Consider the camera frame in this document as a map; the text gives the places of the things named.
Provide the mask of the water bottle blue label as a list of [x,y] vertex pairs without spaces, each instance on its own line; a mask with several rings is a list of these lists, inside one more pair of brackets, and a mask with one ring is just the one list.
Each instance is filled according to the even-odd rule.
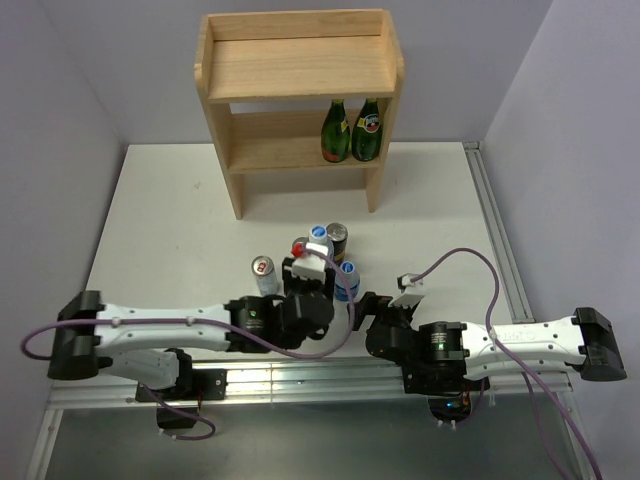
[[348,301],[348,294],[356,299],[360,288],[360,273],[354,263],[345,260],[340,265],[340,274],[335,275],[334,297],[341,302]]
[[324,225],[318,224],[311,226],[309,229],[309,234],[307,236],[307,242],[324,246],[327,250],[327,257],[333,259],[333,242],[329,238],[327,228]]

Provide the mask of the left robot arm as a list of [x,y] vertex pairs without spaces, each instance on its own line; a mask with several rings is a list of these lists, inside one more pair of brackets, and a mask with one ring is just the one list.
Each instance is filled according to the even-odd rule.
[[325,260],[303,256],[284,259],[282,274],[281,295],[191,309],[124,307],[82,291],[58,314],[47,375],[78,381],[106,373],[183,399],[195,386],[189,349],[295,355],[305,340],[328,332],[336,272]]

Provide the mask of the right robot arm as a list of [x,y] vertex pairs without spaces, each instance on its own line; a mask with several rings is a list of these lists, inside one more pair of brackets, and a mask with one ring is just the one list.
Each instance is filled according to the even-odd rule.
[[492,379],[531,369],[576,371],[585,381],[613,382],[627,373],[611,322],[591,307],[544,323],[488,327],[437,321],[411,325],[419,303],[367,292],[354,326],[372,319],[365,348],[400,367],[408,394],[446,396],[489,388]]

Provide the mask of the wooden two-tier shelf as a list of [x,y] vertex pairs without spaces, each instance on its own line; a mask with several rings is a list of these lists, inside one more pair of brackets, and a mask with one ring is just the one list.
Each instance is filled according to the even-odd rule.
[[384,166],[405,78],[390,11],[335,9],[207,14],[194,79],[236,218],[248,174],[331,168],[320,153],[320,109],[234,113],[234,103],[375,98],[383,139],[378,157],[338,169],[363,173],[369,211]]

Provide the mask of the silver can front left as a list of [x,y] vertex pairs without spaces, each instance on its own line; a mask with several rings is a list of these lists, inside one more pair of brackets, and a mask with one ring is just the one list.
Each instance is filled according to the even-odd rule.
[[273,260],[265,255],[255,257],[251,270],[258,290],[262,296],[277,295],[279,282]]

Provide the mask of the silver can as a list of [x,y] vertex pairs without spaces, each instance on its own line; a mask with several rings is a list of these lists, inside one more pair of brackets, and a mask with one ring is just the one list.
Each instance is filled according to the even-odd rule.
[[308,242],[308,237],[298,237],[292,242],[292,249],[295,248],[298,244],[306,244]]
[[279,282],[273,260],[265,255],[255,257],[251,270],[258,290],[262,296],[277,295]]

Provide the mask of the silver can middle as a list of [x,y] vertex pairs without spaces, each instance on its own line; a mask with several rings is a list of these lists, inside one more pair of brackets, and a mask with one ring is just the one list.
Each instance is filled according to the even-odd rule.
[[292,249],[295,248],[298,244],[306,244],[308,242],[308,237],[298,237],[292,242]]

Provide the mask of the black can rear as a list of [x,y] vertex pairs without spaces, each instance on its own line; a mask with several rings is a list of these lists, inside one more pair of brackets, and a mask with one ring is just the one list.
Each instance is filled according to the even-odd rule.
[[330,253],[336,265],[341,265],[346,254],[348,230],[345,225],[333,222],[326,227],[327,238],[330,241]]

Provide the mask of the green glass bottle left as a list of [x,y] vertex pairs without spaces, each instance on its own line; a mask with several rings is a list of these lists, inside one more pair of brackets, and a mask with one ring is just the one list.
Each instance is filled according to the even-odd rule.
[[350,129],[346,117],[344,101],[335,99],[324,119],[321,129],[321,153],[330,163],[344,161],[349,152]]

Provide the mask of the green glass bottle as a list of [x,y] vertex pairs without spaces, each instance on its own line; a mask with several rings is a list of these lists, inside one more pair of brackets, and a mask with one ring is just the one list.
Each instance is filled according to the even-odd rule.
[[382,142],[382,126],[378,101],[367,98],[354,124],[351,147],[352,156],[361,162],[378,157]]
[[321,153],[330,163],[344,161],[349,152],[350,129],[346,117],[344,101],[335,99],[324,119],[321,129]]

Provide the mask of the green glass bottle right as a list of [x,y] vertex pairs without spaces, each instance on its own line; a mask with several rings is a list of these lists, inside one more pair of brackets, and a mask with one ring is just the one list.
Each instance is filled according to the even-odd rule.
[[378,157],[382,142],[382,126],[378,101],[367,98],[354,124],[351,147],[352,156],[361,162]]

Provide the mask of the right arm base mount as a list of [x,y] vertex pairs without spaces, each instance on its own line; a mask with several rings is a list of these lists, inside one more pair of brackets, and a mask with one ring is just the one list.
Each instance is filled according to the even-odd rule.
[[426,396],[436,425],[453,431],[473,417],[490,388],[488,377],[467,379],[461,362],[410,365],[401,370],[404,392]]

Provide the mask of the aluminium front rail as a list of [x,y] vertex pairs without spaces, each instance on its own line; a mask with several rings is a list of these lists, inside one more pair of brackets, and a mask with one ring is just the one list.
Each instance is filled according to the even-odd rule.
[[[315,403],[399,399],[399,367],[373,358],[328,361],[197,362],[196,371],[224,370],[221,405]],[[149,407],[135,399],[136,383],[112,376],[53,383],[51,410]]]

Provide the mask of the aluminium side rail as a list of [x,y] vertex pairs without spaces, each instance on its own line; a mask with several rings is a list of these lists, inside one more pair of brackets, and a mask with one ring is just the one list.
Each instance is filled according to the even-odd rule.
[[524,285],[501,219],[487,171],[481,155],[480,142],[465,142],[463,149],[483,212],[502,290],[514,323],[534,321]]

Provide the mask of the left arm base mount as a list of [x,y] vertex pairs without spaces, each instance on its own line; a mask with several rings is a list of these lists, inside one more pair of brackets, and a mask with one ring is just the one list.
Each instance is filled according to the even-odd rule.
[[138,384],[135,401],[156,405],[156,423],[172,434],[186,433],[196,426],[205,401],[221,401],[225,397],[225,369],[195,369],[184,385],[147,392]]

